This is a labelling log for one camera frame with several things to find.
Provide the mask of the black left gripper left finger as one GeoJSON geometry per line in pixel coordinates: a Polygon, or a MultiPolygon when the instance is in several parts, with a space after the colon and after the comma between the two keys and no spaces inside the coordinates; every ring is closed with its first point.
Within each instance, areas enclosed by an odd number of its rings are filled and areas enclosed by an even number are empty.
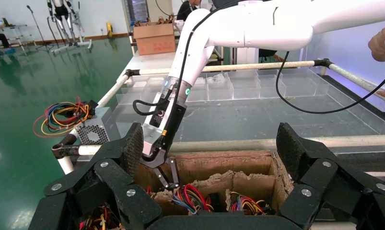
{"type": "Polygon", "coordinates": [[[108,204],[128,230],[145,230],[162,216],[161,207],[133,177],[143,150],[143,131],[104,143],[84,166],[50,183],[35,210],[31,230],[77,230],[80,218],[108,204]]]}

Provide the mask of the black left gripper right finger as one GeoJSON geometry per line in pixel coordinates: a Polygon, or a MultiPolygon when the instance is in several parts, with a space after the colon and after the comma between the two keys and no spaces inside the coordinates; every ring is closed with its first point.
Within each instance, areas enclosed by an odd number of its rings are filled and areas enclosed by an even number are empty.
{"type": "Polygon", "coordinates": [[[276,146],[294,188],[280,214],[307,230],[323,205],[356,219],[359,230],[385,230],[385,182],[340,160],[321,142],[280,123],[276,146]]]}

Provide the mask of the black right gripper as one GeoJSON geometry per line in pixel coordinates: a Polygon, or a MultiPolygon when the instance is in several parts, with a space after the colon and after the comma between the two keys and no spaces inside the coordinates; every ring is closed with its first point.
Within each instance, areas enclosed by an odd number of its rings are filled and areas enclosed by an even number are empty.
{"type": "MultiPolygon", "coordinates": [[[[170,188],[170,185],[160,165],[167,159],[167,153],[170,150],[186,109],[187,106],[185,104],[176,104],[171,114],[164,116],[159,127],[149,124],[151,120],[150,117],[148,117],[142,125],[144,145],[140,163],[149,168],[154,168],[154,172],[164,189],[170,188]]],[[[176,159],[169,159],[169,165],[171,167],[174,188],[178,188],[179,176],[176,159]]]]}

